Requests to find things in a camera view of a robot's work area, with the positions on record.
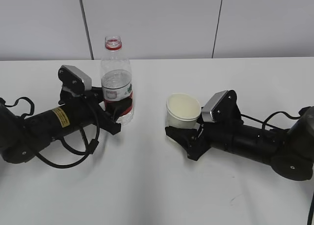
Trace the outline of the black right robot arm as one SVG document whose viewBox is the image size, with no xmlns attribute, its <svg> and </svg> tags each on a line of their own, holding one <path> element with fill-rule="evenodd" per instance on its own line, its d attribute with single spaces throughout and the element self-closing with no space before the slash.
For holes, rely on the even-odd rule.
<svg viewBox="0 0 314 225">
<path fill-rule="evenodd" d="M 166 101 L 165 133 L 197 161 L 216 148 L 260 162 L 280 176 L 305 181 L 314 174 L 314 109 L 305 107 L 289 129 L 244 124 L 234 90 L 214 94 L 201 106 L 193 97 L 175 93 Z"/>
</svg>

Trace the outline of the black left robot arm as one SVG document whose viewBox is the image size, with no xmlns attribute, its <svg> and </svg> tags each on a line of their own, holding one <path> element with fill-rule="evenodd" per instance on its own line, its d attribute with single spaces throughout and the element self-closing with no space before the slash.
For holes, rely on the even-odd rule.
<svg viewBox="0 0 314 225">
<path fill-rule="evenodd" d="M 131 107 L 132 99 L 127 97 L 121 102 L 110 103 L 107 110 L 100 106 L 102 89 L 93 87 L 83 94 L 73 96 L 61 91 L 59 106 L 34 114 L 35 105 L 27 97 L 20 97 L 14 102 L 25 100 L 30 104 L 30 111 L 17 116 L 10 111 L 6 101 L 0 101 L 0 155 L 12 164 L 25 163 L 34 157 L 57 169 L 68 169 L 82 163 L 93 154 L 99 144 L 100 130 L 112 135 L 121 131 L 117 122 L 120 114 Z M 40 152 L 52 142 L 60 141 L 65 149 L 81 158 L 71 164 L 58 165 Z"/>
</svg>

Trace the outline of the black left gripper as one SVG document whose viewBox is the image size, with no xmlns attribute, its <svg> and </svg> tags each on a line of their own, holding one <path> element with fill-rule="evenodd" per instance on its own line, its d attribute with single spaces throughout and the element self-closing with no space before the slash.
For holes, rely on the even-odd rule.
<svg viewBox="0 0 314 225">
<path fill-rule="evenodd" d="M 107 112 L 100 106 L 103 90 L 101 87 L 93 86 L 79 96 L 61 89 L 59 105 L 66 113 L 70 126 L 77 129 L 90 124 L 115 135 L 121 131 L 121 124 L 115 122 L 119 117 L 124 116 L 132 107 L 132 99 L 125 98 L 117 102 L 107 102 Z"/>
</svg>

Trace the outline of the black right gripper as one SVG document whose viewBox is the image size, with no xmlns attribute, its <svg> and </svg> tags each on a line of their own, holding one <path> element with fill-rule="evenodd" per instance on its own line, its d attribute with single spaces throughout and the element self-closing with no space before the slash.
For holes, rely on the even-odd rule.
<svg viewBox="0 0 314 225">
<path fill-rule="evenodd" d="M 199 130 L 165 127 L 166 136 L 174 140 L 184 149 L 187 157 L 197 161 L 206 153 L 211 145 L 216 145 L 221 150 L 226 150 L 233 143 L 233 138 L 238 127 L 243 125 L 239 108 L 236 104 L 230 118 L 216 123 L 205 123 L 200 115 Z"/>
</svg>

